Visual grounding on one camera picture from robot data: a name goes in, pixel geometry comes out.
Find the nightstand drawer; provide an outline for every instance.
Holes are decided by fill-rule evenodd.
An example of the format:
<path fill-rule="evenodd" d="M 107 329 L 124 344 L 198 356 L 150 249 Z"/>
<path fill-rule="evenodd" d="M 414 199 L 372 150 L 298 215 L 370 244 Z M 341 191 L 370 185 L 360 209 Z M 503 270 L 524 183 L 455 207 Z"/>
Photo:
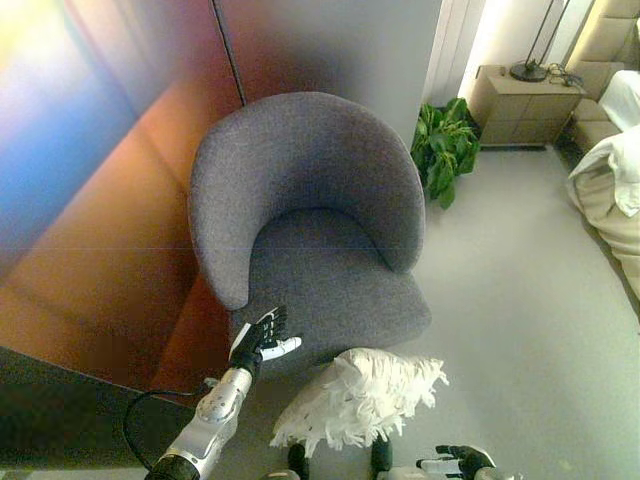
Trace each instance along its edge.
<path fill-rule="evenodd" d="M 531 100 L 524 111 L 523 119 L 565 119 L 576 106 L 580 97 L 577 95 L 531 95 Z"/>
<path fill-rule="evenodd" d="M 511 143 L 550 143 L 555 140 L 564 119 L 521 120 L 513 130 Z"/>
<path fill-rule="evenodd" d="M 511 134 L 515 127 L 516 122 L 488 122 L 482 129 L 480 144 L 500 145 L 510 143 Z"/>
<path fill-rule="evenodd" d="M 501 95 L 491 109 L 487 122 L 518 120 L 529 104 L 530 95 Z"/>

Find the black panel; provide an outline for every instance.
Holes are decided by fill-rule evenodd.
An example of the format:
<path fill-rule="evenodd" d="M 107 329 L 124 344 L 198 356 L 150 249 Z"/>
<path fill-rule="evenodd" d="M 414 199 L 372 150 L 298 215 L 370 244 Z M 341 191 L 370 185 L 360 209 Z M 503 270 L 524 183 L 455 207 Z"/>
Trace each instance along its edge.
<path fill-rule="evenodd" d="M 0 348 L 0 469 L 139 465 L 121 420 L 138 392 Z M 151 398 L 132 418 L 134 438 L 152 463 L 193 411 Z"/>

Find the black cable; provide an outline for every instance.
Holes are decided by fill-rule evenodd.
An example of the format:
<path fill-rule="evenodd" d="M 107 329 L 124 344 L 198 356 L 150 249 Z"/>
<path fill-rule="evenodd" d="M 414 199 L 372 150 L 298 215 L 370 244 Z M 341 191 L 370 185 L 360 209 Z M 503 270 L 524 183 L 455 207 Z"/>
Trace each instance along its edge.
<path fill-rule="evenodd" d="M 549 83 L 562 84 L 567 87 L 573 85 L 584 86 L 584 81 L 578 75 L 573 75 L 565 70 L 559 63 L 552 63 L 547 67 Z"/>
<path fill-rule="evenodd" d="M 231 65 L 231 72 L 233 73 L 233 79 L 236 82 L 236 89 L 238 90 L 238 95 L 240 96 L 240 102 L 242 102 L 242 106 L 247 106 L 247 97 L 244 94 L 244 88 L 242 87 L 242 82 L 240 81 L 240 72 L 238 72 L 238 66 L 236 65 L 236 59 L 233 55 L 233 49 L 231 48 L 231 40 L 227 34 L 227 25 L 224 20 L 224 16 L 220 11 L 220 7 L 216 3 L 216 0 L 210 0 L 209 7 L 211 13 L 216 19 L 216 23 L 218 25 L 218 29 L 220 30 L 220 35 L 222 36 L 222 44 L 224 46 L 224 51 L 227 54 L 227 58 L 229 59 L 229 64 Z"/>
<path fill-rule="evenodd" d="M 148 392 L 144 392 L 136 396 L 133 400 L 129 402 L 127 405 L 127 410 L 122 419 L 122 436 L 124 437 L 124 441 L 127 443 L 127 447 L 131 450 L 131 453 L 135 455 L 138 461 L 146 468 L 148 471 L 151 471 L 153 465 L 151 462 L 145 458 L 140 449 L 136 446 L 136 444 L 131 439 L 131 432 L 129 429 L 129 417 L 131 416 L 131 412 L 133 408 L 140 403 L 145 398 L 151 397 L 153 395 L 169 395 L 174 397 L 193 397 L 195 395 L 199 395 L 204 393 L 207 389 L 207 385 L 203 383 L 200 388 L 198 388 L 195 392 L 173 392 L 171 390 L 149 390 Z"/>

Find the floor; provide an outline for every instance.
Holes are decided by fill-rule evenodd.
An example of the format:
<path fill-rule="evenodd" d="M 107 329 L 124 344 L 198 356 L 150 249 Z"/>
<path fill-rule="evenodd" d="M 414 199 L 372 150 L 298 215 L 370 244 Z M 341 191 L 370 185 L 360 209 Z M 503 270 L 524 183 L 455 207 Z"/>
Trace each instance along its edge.
<path fill-rule="evenodd" d="M 452 207 L 429 207 L 415 275 L 433 324 L 393 350 L 444 360 L 451 385 L 393 438 L 396 465 L 450 443 L 484 447 L 528 479 L 614 480 L 640 471 L 638 317 L 569 204 L 566 175 L 551 149 L 482 151 L 476 171 L 458 180 Z M 285 465 L 286 452 L 267 444 L 301 384 L 250 394 L 219 476 L 255 480 Z M 320 446 L 312 475 L 367 479 L 368 455 Z M 143 477 L 133 469 L 29 480 Z"/>

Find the lamp base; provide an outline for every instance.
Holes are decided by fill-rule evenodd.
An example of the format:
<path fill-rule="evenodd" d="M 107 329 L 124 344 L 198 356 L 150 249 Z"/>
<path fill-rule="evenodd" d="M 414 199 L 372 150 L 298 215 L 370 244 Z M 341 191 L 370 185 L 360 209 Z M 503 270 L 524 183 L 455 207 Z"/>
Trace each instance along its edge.
<path fill-rule="evenodd" d="M 541 68 L 535 62 L 530 63 L 516 63 L 509 73 L 516 80 L 523 82 L 542 82 L 547 78 L 547 70 Z"/>

